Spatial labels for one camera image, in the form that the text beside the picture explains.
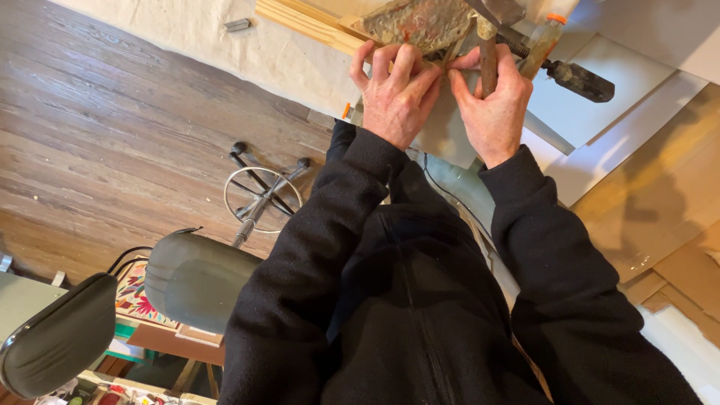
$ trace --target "white board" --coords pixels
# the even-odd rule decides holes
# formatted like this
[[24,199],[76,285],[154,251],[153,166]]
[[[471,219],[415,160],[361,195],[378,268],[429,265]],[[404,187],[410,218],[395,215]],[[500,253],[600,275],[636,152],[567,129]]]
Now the white board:
[[720,84],[718,0],[582,0],[572,18],[656,61]]
[[570,62],[612,81],[615,98],[591,102],[558,86],[543,70],[533,81],[528,111],[575,148],[593,139],[675,71],[601,35],[593,37]]
[[528,129],[522,142],[531,149],[543,173],[555,178],[559,199],[569,207],[647,142],[707,84],[707,80],[676,71],[622,120],[569,156]]

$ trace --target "jacket sleeve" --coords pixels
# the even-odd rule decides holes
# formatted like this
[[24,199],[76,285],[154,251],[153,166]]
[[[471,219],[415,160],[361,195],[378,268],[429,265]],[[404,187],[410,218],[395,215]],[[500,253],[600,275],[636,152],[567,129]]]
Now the jacket sleeve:
[[478,174],[496,203],[492,239],[520,294],[513,332],[556,404],[699,404],[680,371],[641,334],[639,312],[582,221],[529,149]]
[[225,335],[219,404],[319,402],[341,271],[387,196],[390,172],[407,159],[361,129],[344,159],[320,170],[312,197],[238,296]]

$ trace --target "left hand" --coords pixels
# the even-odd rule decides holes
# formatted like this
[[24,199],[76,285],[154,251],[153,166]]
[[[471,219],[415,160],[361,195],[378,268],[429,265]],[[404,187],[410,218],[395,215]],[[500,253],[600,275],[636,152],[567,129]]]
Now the left hand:
[[[350,67],[350,77],[362,92],[363,128],[405,151],[438,100],[442,70],[423,63],[415,46],[388,45],[375,51],[372,79],[368,79],[363,65],[373,49],[374,43],[367,41],[355,52]],[[389,73],[391,61],[395,65]]]

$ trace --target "person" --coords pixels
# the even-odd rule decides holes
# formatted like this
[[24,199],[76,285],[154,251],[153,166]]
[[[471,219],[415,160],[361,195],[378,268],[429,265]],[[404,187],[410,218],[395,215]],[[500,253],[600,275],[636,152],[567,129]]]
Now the person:
[[440,68],[390,45],[369,79],[373,47],[350,70],[363,128],[337,123],[310,199],[238,296],[219,404],[550,404],[513,335],[556,404],[700,404],[520,144],[533,87],[507,46],[487,99],[457,70],[478,68],[478,49],[448,74],[497,205],[492,240],[521,290],[512,314],[469,226],[405,154]]

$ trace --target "stool seat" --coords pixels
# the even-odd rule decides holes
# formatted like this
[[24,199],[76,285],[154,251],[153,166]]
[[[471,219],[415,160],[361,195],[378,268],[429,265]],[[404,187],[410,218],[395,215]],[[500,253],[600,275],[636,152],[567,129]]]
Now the stool seat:
[[240,289],[262,262],[204,236],[172,233],[150,254],[145,295],[174,321],[224,334]]

